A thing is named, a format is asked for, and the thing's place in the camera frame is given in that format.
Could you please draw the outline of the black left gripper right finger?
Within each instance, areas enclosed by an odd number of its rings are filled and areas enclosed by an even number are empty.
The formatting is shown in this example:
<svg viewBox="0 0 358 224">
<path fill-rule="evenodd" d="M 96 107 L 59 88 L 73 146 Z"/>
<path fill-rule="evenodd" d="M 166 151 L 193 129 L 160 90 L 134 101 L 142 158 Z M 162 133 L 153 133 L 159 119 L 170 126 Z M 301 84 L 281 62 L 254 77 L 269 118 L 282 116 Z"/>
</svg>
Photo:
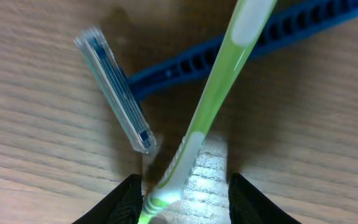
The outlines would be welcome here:
<svg viewBox="0 0 358 224">
<path fill-rule="evenodd" d="M 240 173 L 231 175 L 228 198 L 232 224 L 300 224 Z"/>
</svg>

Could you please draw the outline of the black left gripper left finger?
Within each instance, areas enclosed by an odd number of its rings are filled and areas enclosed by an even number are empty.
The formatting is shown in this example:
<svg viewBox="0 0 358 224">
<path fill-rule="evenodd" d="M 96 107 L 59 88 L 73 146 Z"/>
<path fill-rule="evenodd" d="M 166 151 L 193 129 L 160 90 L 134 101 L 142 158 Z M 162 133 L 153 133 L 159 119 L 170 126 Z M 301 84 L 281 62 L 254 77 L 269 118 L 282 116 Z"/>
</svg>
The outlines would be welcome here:
<svg viewBox="0 0 358 224">
<path fill-rule="evenodd" d="M 73 224 L 138 224 L 142 177 L 131 174 Z"/>
</svg>

